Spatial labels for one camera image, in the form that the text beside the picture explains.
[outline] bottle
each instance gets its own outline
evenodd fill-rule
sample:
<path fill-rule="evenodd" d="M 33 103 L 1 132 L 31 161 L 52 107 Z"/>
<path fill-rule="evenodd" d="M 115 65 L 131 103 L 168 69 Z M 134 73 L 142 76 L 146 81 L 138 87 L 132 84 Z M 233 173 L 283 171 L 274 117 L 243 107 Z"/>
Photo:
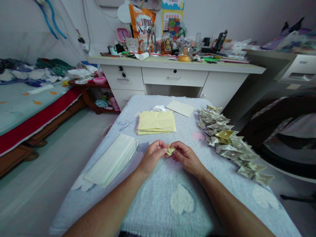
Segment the bottle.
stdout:
<path fill-rule="evenodd" d="M 164 30 L 164 34 L 161 37 L 161 53 L 171 54 L 172 52 L 172 35 L 169 30 Z"/>

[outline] blue hanger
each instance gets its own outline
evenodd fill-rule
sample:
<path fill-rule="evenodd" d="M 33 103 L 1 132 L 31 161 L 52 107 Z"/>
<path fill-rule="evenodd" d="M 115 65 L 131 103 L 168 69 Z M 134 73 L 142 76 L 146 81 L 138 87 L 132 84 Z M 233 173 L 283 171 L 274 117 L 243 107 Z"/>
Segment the blue hanger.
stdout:
<path fill-rule="evenodd" d="M 37 5 L 40 7 L 40 9 L 41 9 L 42 12 L 43 12 L 43 15 L 44 15 L 46 24 L 47 24 L 47 26 L 48 26 L 50 32 L 55 36 L 56 39 L 58 39 L 56 33 L 53 31 L 53 28 L 51 27 L 51 25 L 50 25 L 50 23 L 49 23 L 49 21 L 48 21 L 47 14 L 46 14 L 46 12 L 45 12 L 45 10 L 44 10 L 43 5 L 41 5 L 41 4 L 38 2 L 38 0 L 35 0 L 35 2 L 37 3 Z M 67 39 L 67 37 L 60 31 L 60 29 L 58 28 L 58 26 L 57 26 L 57 24 L 56 24 L 56 21 L 55 21 L 55 12 L 54 12 L 54 9 L 53 9 L 52 4 L 50 3 L 49 0 L 45 0 L 45 2 L 48 3 L 48 5 L 49 5 L 49 7 L 50 7 L 50 10 L 52 11 L 52 21 L 53 21 L 53 24 L 54 24 L 56 30 L 57 30 L 58 33 L 61 34 L 65 39 Z"/>

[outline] stack of yellow paper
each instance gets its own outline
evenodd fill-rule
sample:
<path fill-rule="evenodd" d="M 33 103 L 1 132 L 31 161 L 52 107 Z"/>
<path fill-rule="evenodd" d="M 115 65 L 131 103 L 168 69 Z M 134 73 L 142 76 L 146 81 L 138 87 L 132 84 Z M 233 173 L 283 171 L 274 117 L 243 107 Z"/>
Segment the stack of yellow paper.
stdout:
<path fill-rule="evenodd" d="M 141 112 L 136 132 L 139 135 L 175 132 L 173 113 L 171 111 Z"/>

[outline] heart pattern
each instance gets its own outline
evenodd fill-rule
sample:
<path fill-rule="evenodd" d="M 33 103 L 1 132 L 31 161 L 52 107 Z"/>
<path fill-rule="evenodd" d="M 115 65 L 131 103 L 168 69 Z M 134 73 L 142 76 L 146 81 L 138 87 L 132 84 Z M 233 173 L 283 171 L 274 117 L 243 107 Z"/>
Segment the heart pattern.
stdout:
<path fill-rule="evenodd" d="M 182 215 L 184 212 L 193 212 L 193 198 L 181 184 L 178 184 L 177 190 L 171 195 L 170 206 L 171 209 L 178 215 Z"/>

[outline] white desk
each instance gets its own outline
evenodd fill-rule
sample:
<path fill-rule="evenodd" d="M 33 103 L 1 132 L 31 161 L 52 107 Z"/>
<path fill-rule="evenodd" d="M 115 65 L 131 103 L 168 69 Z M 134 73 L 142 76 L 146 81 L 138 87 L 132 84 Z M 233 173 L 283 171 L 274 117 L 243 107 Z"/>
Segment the white desk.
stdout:
<path fill-rule="evenodd" d="M 250 73 L 265 71 L 250 64 L 185 63 L 153 56 L 144 61 L 103 56 L 87 60 L 101 65 L 121 110 L 135 94 L 201 97 L 224 108 Z"/>

